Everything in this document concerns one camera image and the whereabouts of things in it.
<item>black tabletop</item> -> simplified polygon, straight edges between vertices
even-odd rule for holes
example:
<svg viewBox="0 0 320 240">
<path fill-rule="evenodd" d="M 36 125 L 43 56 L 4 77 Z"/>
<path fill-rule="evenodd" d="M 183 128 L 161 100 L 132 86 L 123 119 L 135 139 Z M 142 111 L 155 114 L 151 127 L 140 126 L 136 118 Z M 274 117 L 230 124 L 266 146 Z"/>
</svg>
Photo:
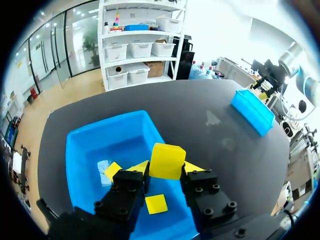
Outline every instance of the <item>black tabletop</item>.
<svg viewBox="0 0 320 240">
<path fill-rule="evenodd" d="M 230 105 L 241 86 L 232 80 L 176 80 L 92 96 L 50 114 L 38 157 L 39 195 L 53 212 L 71 212 L 65 152 L 67 134 L 119 114 L 145 110 L 167 144 L 211 168 L 240 216 L 271 213 L 286 178 L 289 141 L 275 123 L 260 137 Z"/>
</svg>

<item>white shelf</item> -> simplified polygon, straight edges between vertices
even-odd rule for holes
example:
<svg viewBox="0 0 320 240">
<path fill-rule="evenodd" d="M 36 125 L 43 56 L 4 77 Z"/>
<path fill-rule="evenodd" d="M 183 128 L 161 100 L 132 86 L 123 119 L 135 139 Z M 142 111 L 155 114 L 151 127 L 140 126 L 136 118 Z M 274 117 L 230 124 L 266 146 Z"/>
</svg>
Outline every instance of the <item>white shelf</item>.
<svg viewBox="0 0 320 240">
<path fill-rule="evenodd" d="M 163 75 L 163 76 L 159 76 L 159 77 L 151 77 L 151 78 L 148 78 L 145 82 L 138 83 L 138 84 L 133 84 L 132 82 L 130 82 L 128 80 L 127 86 L 109 89 L 109 91 L 123 89 L 123 88 L 127 88 L 127 87 L 138 86 L 138 85 L 143 85 L 143 84 L 155 84 L 155 83 L 163 83 L 163 82 L 169 82 L 169 81 L 173 81 L 173 80 L 168 75 Z"/>
<path fill-rule="evenodd" d="M 148 10 L 160 10 L 160 11 L 184 11 L 182 6 L 176 3 L 162 2 L 162 1 L 150 1 L 150 0 L 107 0 L 103 4 L 107 11 L 120 10 L 120 9 L 148 9 Z"/>
<path fill-rule="evenodd" d="M 110 68 L 114 66 L 119 65 L 125 65 L 125 64 L 134 64 L 134 63 L 143 63 L 143 62 L 165 62 L 165 61 L 176 61 L 176 57 L 171 56 L 154 56 L 151 55 L 150 57 L 140 57 L 140 58 L 133 58 L 130 55 L 127 55 L 127 59 L 121 60 L 121 61 L 112 61 L 112 62 L 106 62 L 103 64 L 104 68 Z"/>
<path fill-rule="evenodd" d="M 159 36 L 170 36 L 170 37 L 180 37 L 180 33 L 167 32 L 167 31 L 151 31 L 151 30 L 141 30 L 141 31 L 116 31 L 112 33 L 103 34 L 103 39 L 119 37 L 119 36 L 129 36 L 129 35 L 159 35 Z"/>
</svg>

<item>glass door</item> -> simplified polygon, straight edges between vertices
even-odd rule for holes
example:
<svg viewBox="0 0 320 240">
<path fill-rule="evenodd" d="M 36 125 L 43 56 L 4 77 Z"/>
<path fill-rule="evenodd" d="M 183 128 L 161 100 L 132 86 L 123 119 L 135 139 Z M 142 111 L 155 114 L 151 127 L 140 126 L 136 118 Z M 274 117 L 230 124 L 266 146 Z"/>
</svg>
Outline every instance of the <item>glass door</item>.
<svg viewBox="0 0 320 240">
<path fill-rule="evenodd" d="M 35 81 L 41 92 L 59 84 L 55 73 L 50 26 L 50 22 L 46 23 L 29 38 L 30 60 Z"/>
<path fill-rule="evenodd" d="M 54 66 L 56 69 L 57 77 L 63 88 L 66 84 L 66 80 L 71 77 L 68 56 L 66 53 L 66 44 L 64 36 L 64 20 L 65 14 L 60 13 L 54 17 L 51 21 L 51 46 L 52 46 L 52 57 Z"/>
</svg>

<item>blue container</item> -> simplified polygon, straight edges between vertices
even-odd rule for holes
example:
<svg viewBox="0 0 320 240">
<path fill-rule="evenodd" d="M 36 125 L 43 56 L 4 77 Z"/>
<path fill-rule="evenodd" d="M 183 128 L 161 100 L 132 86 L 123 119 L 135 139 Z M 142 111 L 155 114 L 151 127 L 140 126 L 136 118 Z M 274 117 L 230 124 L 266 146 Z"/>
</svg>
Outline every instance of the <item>blue container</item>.
<svg viewBox="0 0 320 240">
<path fill-rule="evenodd" d="M 110 185 L 102 186 L 97 163 L 108 160 L 128 169 L 151 159 L 155 143 L 164 143 L 149 115 L 135 111 L 78 128 L 66 139 L 66 177 L 72 205 L 94 213 Z M 198 233 L 179 180 L 151 178 L 147 196 L 164 194 L 167 212 L 140 210 L 130 239 L 192 239 Z"/>
<path fill-rule="evenodd" d="M 263 137 L 273 128 L 275 115 L 249 89 L 237 90 L 231 105 L 248 120 L 260 136 Z"/>
<path fill-rule="evenodd" d="M 139 24 L 139 25 L 127 25 L 124 27 L 125 31 L 144 31 L 149 30 L 149 25 Z"/>
</svg>

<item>yellow cube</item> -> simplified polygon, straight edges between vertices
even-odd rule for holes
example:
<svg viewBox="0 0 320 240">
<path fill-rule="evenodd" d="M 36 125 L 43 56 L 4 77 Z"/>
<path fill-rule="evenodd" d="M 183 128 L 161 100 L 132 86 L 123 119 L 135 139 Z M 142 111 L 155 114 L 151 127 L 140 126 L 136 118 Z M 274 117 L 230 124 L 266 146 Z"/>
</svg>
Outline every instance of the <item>yellow cube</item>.
<svg viewBox="0 0 320 240">
<path fill-rule="evenodd" d="M 179 180 L 186 151 L 179 146 L 156 143 L 152 150 L 149 175 L 159 179 Z"/>
<path fill-rule="evenodd" d="M 147 165 L 148 165 L 149 161 L 144 161 L 142 163 L 139 163 L 138 165 L 132 166 L 130 168 L 128 168 L 126 171 L 138 171 L 138 172 L 142 172 L 142 174 L 145 174 Z"/>
<path fill-rule="evenodd" d="M 146 208 L 149 214 L 158 214 L 168 211 L 165 195 L 147 196 L 145 198 Z"/>
<path fill-rule="evenodd" d="M 201 167 L 193 165 L 190 162 L 184 161 L 184 163 L 185 163 L 184 170 L 186 173 L 190 173 L 193 171 L 198 171 L 198 172 L 205 171 L 205 169 L 202 169 Z"/>
<path fill-rule="evenodd" d="M 104 171 L 104 175 L 106 175 L 111 182 L 114 182 L 114 175 L 121 169 L 121 167 L 114 161 L 110 164 L 110 166 Z"/>
</svg>

